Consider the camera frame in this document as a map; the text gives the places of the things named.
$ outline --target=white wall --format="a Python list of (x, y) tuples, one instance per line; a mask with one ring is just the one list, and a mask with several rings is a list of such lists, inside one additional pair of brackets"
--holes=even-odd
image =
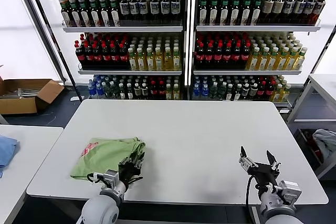
[(60, 80), (21, 0), (1, 0), (0, 76)]

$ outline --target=blue cloth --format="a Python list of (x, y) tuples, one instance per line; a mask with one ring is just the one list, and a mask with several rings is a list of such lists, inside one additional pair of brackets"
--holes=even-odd
[(2, 177), (2, 168), (9, 164), (13, 155), (17, 140), (0, 135), (0, 178)]

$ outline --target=black cable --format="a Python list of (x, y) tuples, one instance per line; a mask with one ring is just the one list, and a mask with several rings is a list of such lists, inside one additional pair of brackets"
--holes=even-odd
[(252, 224), (254, 224), (254, 221), (253, 221), (253, 217), (250, 213), (250, 209), (248, 208), (248, 196), (249, 196), (249, 192), (250, 192), (251, 181), (252, 181), (253, 178), (254, 178), (254, 176), (250, 176), (249, 179), (248, 179), (247, 188), (246, 188), (246, 198), (245, 198), (246, 215), (250, 218)]

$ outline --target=shelf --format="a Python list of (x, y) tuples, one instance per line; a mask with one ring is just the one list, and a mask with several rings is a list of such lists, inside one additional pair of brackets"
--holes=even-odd
[(245, 75), (245, 76), (276, 76), (276, 75), (283, 75), (288, 74), (292, 76), (297, 76), (301, 73), (300, 70), (282, 70), (282, 71), (249, 71), (249, 70), (194, 70), (194, 75), (197, 76), (217, 76), (217, 75)]
[(182, 71), (78, 70), (79, 74), (124, 74), (138, 76), (180, 76)]
[(196, 26), (197, 31), (318, 31), (321, 29), (317, 22), (315, 26)]
[(182, 30), (182, 26), (63, 27), (66, 33), (171, 33)]

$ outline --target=table leg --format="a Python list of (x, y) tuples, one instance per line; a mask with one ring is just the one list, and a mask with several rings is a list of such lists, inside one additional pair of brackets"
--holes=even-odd
[(306, 86), (306, 88), (304, 89), (303, 93), (301, 94), (301, 96), (299, 97), (299, 99), (296, 101), (296, 103), (294, 104), (294, 108), (291, 111), (289, 117), (287, 118), (287, 123), (293, 123), (295, 118), (297, 117), (300, 107), (303, 103), (303, 101), (305, 100), (305, 98), (307, 96), (309, 96), (312, 92), (313, 92), (314, 88), (311, 84), (311, 82), (309, 82)]

